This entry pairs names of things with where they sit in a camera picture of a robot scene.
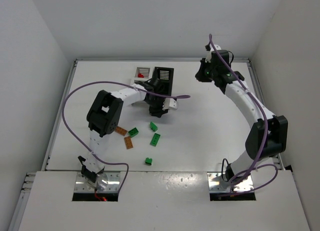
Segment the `brown lego plate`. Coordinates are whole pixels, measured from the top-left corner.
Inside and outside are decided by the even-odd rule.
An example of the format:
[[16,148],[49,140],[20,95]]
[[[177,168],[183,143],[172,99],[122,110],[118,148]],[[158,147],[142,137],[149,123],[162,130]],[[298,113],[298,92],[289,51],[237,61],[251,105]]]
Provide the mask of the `brown lego plate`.
[[120,135],[122,135],[122,136],[126,136],[127,133],[128,133],[128,131],[127,131],[126,129],[124,129],[124,128],[122,128],[122,127],[119,127],[119,126],[117,126],[117,127],[115,128],[115,132],[118,133],[118,134],[120,134]]
[[132,143],[132,138],[130,136],[124,137],[124,143],[127,150],[132,149],[134,147]]

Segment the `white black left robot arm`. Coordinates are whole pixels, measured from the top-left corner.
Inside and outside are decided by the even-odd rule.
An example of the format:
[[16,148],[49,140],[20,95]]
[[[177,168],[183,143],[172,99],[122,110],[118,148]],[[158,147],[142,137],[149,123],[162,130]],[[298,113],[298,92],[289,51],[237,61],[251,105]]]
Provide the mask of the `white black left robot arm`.
[[175,105],[177,99],[172,97],[172,78],[161,79],[153,77],[146,81],[137,81],[132,85],[114,82],[115,85],[125,88],[108,92],[100,90],[96,95],[86,115],[90,131],[90,143],[84,147],[90,156],[79,156],[81,174],[92,184],[98,182],[105,170],[105,166],[126,166],[125,162],[107,162],[103,160],[106,152],[108,138],[118,129],[122,109],[138,102],[146,103],[149,114],[161,118],[171,108],[171,102]]

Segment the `small green lego brick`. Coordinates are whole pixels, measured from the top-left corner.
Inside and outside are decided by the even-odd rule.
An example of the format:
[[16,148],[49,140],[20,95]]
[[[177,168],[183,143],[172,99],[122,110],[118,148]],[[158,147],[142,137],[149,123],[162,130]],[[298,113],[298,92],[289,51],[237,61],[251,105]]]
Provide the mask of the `small green lego brick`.
[[153,159],[152,159],[152,158],[149,158],[149,157],[146,157],[144,163],[145,163],[146,165],[151,166],[152,163],[153,163]]

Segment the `green slope lego brick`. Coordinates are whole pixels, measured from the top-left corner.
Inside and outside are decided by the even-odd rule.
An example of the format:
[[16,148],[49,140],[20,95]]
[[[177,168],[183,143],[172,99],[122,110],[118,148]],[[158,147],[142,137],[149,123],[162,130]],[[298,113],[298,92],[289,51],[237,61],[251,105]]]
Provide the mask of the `green slope lego brick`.
[[158,130],[158,126],[154,124],[152,121],[149,123],[149,126],[153,132],[156,132]]

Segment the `green square lego brick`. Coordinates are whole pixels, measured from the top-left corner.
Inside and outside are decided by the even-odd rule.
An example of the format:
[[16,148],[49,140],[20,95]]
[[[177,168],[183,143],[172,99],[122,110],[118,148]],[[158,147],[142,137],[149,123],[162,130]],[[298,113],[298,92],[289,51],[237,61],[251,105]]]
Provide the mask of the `green square lego brick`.
[[139,133],[138,129],[136,127],[134,127],[133,129],[128,131],[128,134],[131,138],[137,136]]

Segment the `green lego plate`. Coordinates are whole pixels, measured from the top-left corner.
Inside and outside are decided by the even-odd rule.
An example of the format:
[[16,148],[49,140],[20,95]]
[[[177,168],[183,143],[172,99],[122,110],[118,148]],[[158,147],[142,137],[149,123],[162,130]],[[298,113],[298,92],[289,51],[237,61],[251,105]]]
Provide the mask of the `green lego plate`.
[[151,139],[150,145],[153,147],[156,147],[159,140],[160,140],[161,135],[158,133],[155,133]]

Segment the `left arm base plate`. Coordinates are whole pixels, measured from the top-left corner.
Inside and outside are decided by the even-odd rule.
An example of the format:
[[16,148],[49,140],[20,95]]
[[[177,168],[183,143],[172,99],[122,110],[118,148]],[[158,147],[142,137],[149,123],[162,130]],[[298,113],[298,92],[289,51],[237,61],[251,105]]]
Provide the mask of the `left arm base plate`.
[[116,194],[120,188],[120,177],[120,172],[108,171],[98,174],[96,181],[91,182],[78,172],[75,179],[74,192],[93,194],[96,190],[98,194]]

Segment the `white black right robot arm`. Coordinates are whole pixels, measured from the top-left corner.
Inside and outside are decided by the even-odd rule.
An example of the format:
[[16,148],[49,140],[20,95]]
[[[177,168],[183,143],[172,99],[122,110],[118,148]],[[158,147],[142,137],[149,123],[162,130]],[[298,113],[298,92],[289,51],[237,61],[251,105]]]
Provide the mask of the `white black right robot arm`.
[[250,127],[244,152],[220,176],[223,188],[232,192],[252,171],[268,167],[266,160],[285,151],[288,120],[268,110],[250,91],[244,76],[231,69],[227,50],[209,50],[201,59],[195,78],[203,83],[213,82],[236,105]]

